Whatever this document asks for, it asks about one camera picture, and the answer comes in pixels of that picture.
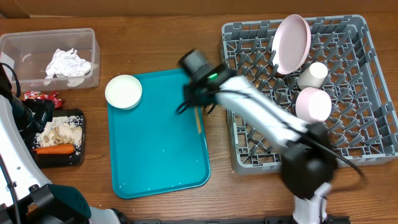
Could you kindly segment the pink round plate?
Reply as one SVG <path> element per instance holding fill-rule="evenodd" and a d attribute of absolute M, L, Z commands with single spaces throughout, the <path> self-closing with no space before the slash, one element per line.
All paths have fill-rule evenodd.
<path fill-rule="evenodd" d="M 272 51 L 275 50 L 272 63 L 278 65 L 277 72 L 286 75 L 298 70 L 307 58 L 310 44 L 310 26 L 305 19 L 298 14 L 286 17 L 272 42 Z"/>

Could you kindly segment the white napkin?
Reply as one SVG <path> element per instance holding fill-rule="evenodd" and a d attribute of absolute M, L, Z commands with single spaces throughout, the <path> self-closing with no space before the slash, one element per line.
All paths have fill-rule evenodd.
<path fill-rule="evenodd" d="M 91 71 L 91 63 L 78 56 L 74 48 L 64 51 L 57 49 L 51 62 L 46 67 L 47 76 L 51 78 L 68 78 L 67 86 L 77 87 L 84 82 L 83 76 Z"/>

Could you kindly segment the orange carrot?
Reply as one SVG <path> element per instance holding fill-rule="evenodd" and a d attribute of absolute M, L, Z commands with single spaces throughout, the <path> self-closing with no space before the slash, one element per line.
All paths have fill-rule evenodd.
<path fill-rule="evenodd" d="M 75 152 L 75 147 L 72 144 L 59 144 L 48 147 L 40 147 L 33 149 L 36 154 L 71 154 Z"/>

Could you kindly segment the pink bowl with food scraps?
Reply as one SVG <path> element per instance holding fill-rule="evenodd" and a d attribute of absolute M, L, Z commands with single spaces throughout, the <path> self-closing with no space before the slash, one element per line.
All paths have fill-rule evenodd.
<path fill-rule="evenodd" d="M 331 98 L 323 90 L 307 87 L 295 102 L 296 116 L 308 123 L 324 122 L 331 113 Z"/>

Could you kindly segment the wooden chopstick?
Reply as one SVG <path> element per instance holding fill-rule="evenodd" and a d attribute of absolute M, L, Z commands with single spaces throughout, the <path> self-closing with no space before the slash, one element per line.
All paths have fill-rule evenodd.
<path fill-rule="evenodd" d="M 198 107 L 197 106 L 194 108 L 194 112 L 195 112 L 195 121 L 196 121 L 196 124 L 197 124 L 197 131 L 198 131 L 198 134 L 201 134 L 202 133 L 201 121 L 200 121 L 200 116 L 199 116 L 199 112 L 198 112 Z"/>

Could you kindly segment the white bowl with food scraps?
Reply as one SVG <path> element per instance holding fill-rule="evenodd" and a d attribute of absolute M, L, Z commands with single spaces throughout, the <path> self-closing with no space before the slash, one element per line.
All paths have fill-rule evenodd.
<path fill-rule="evenodd" d="M 108 82 L 104 94 L 106 101 L 111 106 L 122 110 L 129 110 L 140 103 L 142 85 L 132 75 L 119 75 Z"/>

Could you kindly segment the red snack wrapper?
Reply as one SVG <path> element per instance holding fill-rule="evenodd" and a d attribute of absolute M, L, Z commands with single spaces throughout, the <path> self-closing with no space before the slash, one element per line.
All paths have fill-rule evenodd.
<path fill-rule="evenodd" d="M 58 97 L 58 92 L 53 91 L 51 94 L 45 94 L 41 91 L 28 91 L 24 93 L 24 100 L 51 100 L 54 102 L 55 109 L 63 106 L 64 100 Z"/>

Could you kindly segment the white plastic cup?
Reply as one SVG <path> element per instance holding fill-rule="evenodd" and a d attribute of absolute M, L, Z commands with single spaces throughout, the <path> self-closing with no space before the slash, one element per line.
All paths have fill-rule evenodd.
<path fill-rule="evenodd" d="M 301 90 L 307 87 L 320 88 L 327 74 L 328 69 L 323 63 L 314 62 L 298 77 L 298 87 Z"/>

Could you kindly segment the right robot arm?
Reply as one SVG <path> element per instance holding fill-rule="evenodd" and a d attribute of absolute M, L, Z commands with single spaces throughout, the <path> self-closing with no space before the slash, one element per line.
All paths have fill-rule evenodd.
<path fill-rule="evenodd" d="M 246 77 L 223 63 L 212 65 L 199 50 L 187 52 L 178 65 L 190 82 L 183 87 L 184 101 L 177 113 L 220 105 L 247 120 L 280 155 L 280 178 L 294 195 L 291 221 L 327 222 L 326 198 L 338 164 L 323 124 L 310 124 L 286 112 Z"/>

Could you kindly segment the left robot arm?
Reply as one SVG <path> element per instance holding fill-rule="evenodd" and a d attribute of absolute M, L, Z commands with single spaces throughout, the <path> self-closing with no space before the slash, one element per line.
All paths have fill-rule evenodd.
<path fill-rule="evenodd" d="M 52 120 L 51 100 L 20 100 L 1 64 L 1 223 L 130 223 L 123 212 L 88 205 L 74 187 L 57 185 L 39 169 L 27 142 Z"/>

